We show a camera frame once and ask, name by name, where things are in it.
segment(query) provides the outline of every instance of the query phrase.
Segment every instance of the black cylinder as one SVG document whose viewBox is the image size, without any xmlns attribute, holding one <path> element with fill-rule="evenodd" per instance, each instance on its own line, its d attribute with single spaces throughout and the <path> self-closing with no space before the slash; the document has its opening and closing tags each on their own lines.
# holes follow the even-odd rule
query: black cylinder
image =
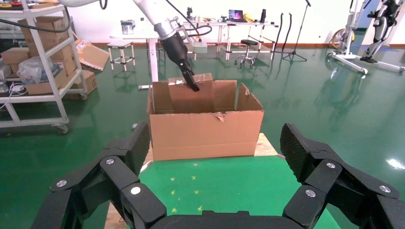
<svg viewBox="0 0 405 229">
<path fill-rule="evenodd" d="M 266 10 L 262 10 L 262 16 L 260 17 L 260 23 L 265 23 L 265 18 L 266 18 Z"/>
</svg>

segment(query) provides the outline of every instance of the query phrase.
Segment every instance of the cardboard flap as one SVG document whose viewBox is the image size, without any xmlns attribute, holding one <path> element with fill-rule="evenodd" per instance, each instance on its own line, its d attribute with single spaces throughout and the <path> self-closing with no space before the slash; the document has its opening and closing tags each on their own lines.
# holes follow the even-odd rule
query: cardboard flap
<svg viewBox="0 0 405 229">
<path fill-rule="evenodd" d="M 200 88 L 193 91 L 183 78 L 169 79 L 171 104 L 175 113 L 209 113 L 214 111 L 213 77 L 211 73 L 195 75 Z"/>
<path fill-rule="evenodd" d="M 234 110 L 236 99 L 236 80 L 214 81 L 214 107 L 215 109 Z"/>
<path fill-rule="evenodd" d="M 236 106 L 237 111 L 262 111 L 263 106 L 256 99 L 256 97 L 250 93 L 249 89 L 241 83 L 238 94 L 238 103 Z"/>
</svg>

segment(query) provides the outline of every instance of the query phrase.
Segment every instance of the caster wheel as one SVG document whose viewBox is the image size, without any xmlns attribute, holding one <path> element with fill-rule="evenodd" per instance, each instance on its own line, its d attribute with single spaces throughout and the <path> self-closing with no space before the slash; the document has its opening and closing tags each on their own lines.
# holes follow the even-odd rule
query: caster wheel
<svg viewBox="0 0 405 229">
<path fill-rule="evenodd" d="M 87 100 L 87 94 L 80 94 L 80 98 L 85 101 Z"/>
<path fill-rule="evenodd" d="M 61 134 L 65 135 L 67 132 L 69 132 L 69 126 L 68 125 L 60 125 L 58 126 L 59 129 L 61 129 Z"/>
</svg>

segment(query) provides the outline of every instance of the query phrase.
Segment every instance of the silver screw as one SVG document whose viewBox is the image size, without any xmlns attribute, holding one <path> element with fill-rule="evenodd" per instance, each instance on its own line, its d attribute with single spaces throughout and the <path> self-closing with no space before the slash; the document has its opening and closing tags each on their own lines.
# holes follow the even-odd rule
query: silver screw
<svg viewBox="0 0 405 229">
<path fill-rule="evenodd" d="M 326 166 L 328 166 L 329 168 L 336 168 L 334 163 L 326 163 Z"/>
<path fill-rule="evenodd" d="M 381 191 L 386 192 L 386 193 L 390 193 L 391 189 L 389 187 L 385 187 L 384 185 L 380 186 Z"/>
<path fill-rule="evenodd" d="M 134 187 L 131 189 L 131 194 L 136 195 L 140 192 L 140 188 L 139 187 Z"/>
<path fill-rule="evenodd" d="M 114 159 L 108 159 L 107 161 L 106 161 L 106 164 L 107 165 L 110 165 L 110 164 L 113 164 L 114 163 Z"/>
<path fill-rule="evenodd" d="M 66 180 L 60 180 L 58 183 L 56 183 L 56 186 L 57 186 L 57 187 L 63 187 L 63 186 L 66 185 L 66 183 L 67 183 Z"/>
<path fill-rule="evenodd" d="M 307 190 L 307 191 L 305 191 L 305 193 L 307 194 L 307 196 L 309 196 L 309 197 L 316 197 L 316 194 L 315 194 L 315 192 L 314 191 L 312 191 L 312 190 Z"/>
</svg>

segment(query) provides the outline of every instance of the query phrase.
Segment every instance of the black tube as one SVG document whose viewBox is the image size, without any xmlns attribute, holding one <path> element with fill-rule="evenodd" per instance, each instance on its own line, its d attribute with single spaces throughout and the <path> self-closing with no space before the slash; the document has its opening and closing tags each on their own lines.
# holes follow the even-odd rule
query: black tube
<svg viewBox="0 0 405 229">
<path fill-rule="evenodd" d="M 287 32 L 287 35 L 286 35 L 286 40 L 284 41 L 283 48 L 281 49 L 282 52 L 284 51 L 284 48 L 286 47 L 288 35 L 290 34 L 291 24 L 292 24 L 292 14 L 291 13 L 288 13 L 288 14 L 290 15 L 290 26 L 288 27 L 288 32 Z"/>
<path fill-rule="evenodd" d="M 100 7 L 101 7 L 102 10 L 105 10 L 105 9 L 107 8 L 107 2 L 108 2 L 108 0 L 104 0 L 104 6 L 103 6 L 103 3 L 102 3 L 101 1 L 102 1 L 102 0 L 100 0 Z"/>
<path fill-rule="evenodd" d="M 281 13 L 281 15 L 280 15 L 280 28 L 278 29 L 278 34 L 277 34 L 276 43 L 274 44 L 274 49 L 277 48 L 278 39 L 280 37 L 281 29 L 283 28 L 283 15 L 284 15 L 284 13 Z"/>
</svg>

